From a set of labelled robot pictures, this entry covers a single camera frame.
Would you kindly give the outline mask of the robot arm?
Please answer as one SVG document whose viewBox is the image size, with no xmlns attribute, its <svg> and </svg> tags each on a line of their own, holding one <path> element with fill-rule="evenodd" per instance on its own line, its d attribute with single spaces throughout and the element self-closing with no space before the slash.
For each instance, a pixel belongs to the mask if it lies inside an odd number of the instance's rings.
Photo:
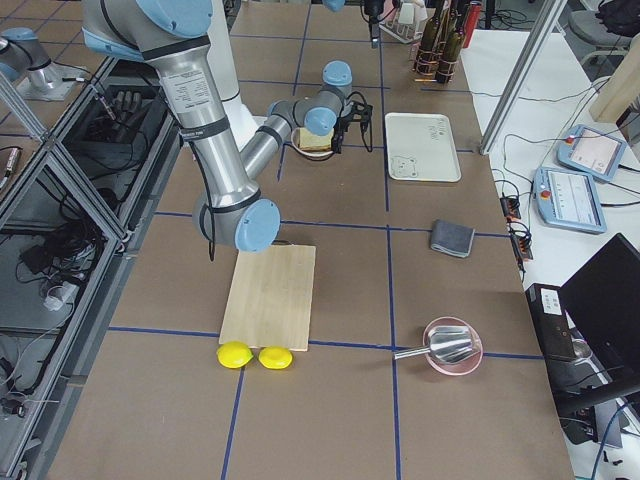
<svg viewBox="0 0 640 480">
<path fill-rule="evenodd" d="M 193 212 L 201 234 L 211 246 L 268 248 L 281 216 L 256 178 L 292 131 L 304 127 L 327 135 L 353 112 L 350 66 L 329 62 L 314 96 L 274 103 L 264 123 L 238 145 L 228 114 L 239 88 L 221 2 L 85 1 L 82 11 L 89 49 L 156 71 L 203 177 L 205 190 Z"/>
<path fill-rule="evenodd" d="M 322 5 L 332 12 L 338 12 L 345 5 L 345 0 L 322 0 Z M 384 0 L 360 0 L 357 2 L 360 14 L 368 27 L 372 48 L 380 46 L 380 23 L 384 17 Z"/>
</svg>

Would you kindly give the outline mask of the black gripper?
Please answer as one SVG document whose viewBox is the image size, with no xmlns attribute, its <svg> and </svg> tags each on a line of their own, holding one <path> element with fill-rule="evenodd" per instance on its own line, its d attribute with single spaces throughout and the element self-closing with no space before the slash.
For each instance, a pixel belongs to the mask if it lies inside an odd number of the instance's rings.
<svg viewBox="0 0 640 480">
<path fill-rule="evenodd" d="M 371 47 L 379 47 L 379 26 L 378 22 L 382 18 L 385 9 L 384 0 L 363 0 L 362 12 L 365 20 L 369 23 L 369 34 Z"/>
<path fill-rule="evenodd" d="M 366 102 L 350 102 L 348 106 L 348 112 L 341 113 L 334 126 L 333 137 L 331 139 L 331 149 L 334 154 L 341 153 L 345 133 L 353 123 L 359 125 L 361 139 L 364 145 L 371 145 L 373 142 L 373 135 L 370 130 L 373 106 Z"/>
</svg>

